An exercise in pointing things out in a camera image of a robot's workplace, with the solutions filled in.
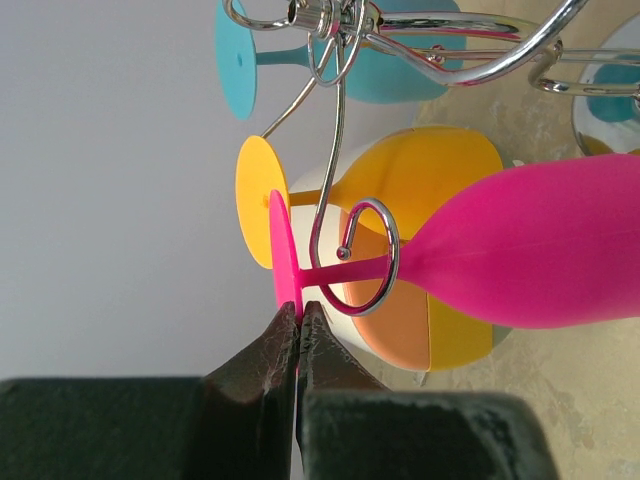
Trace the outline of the blue plastic wine glass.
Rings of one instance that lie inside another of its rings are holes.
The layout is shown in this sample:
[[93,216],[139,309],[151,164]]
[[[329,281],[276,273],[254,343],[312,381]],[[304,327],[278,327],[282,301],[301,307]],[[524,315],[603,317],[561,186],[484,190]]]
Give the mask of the blue plastic wine glass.
[[[457,12],[452,0],[389,0],[376,5],[384,12]],[[257,67],[260,65],[299,65],[307,67],[307,47],[280,51],[256,50],[252,32],[236,24],[218,3],[214,26],[216,65],[227,104],[240,120],[248,119],[257,93]],[[366,46],[360,49],[346,80],[348,98],[369,104],[396,104],[433,100],[446,88],[414,70],[396,56]]]

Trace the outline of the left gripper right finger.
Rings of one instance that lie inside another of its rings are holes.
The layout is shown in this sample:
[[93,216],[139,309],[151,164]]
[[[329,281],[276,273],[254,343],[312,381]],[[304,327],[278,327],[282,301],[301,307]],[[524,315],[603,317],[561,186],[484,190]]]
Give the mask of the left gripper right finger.
[[498,392],[392,391],[335,338],[301,326],[297,440],[308,479],[556,479],[541,424]]

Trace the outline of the orange wine glass front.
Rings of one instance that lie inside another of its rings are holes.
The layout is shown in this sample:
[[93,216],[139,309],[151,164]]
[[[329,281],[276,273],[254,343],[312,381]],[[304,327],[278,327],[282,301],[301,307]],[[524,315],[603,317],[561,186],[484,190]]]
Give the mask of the orange wine glass front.
[[[428,126],[393,133],[366,149],[331,187],[330,204],[348,212],[366,197],[393,215],[401,239],[410,240],[452,196],[504,168],[494,144],[481,132]],[[286,208],[319,202],[321,192],[290,192],[272,145],[253,135],[237,157],[235,200],[240,229],[254,260],[272,266],[269,198],[278,191]]]

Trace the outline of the pink plastic wine glass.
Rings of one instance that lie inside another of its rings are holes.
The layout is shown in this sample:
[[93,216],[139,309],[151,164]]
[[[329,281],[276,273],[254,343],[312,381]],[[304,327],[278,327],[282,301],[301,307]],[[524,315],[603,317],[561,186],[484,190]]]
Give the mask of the pink plastic wine glass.
[[381,305],[397,281],[496,325],[551,329],[639,313],[639,159],[605,154],[490,175],[443,204],[406,244],[392,220],[384,256],[303,269],[282,195],[269,198],[279,304],[309,286],[378,280]]

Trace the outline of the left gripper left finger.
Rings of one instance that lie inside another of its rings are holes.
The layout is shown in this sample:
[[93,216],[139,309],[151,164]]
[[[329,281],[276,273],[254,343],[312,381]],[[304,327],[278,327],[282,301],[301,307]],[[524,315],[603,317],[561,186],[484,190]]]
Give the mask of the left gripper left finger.
[[299,327],[292,304],[203,377],[1,384],[5,479],[286,479]]

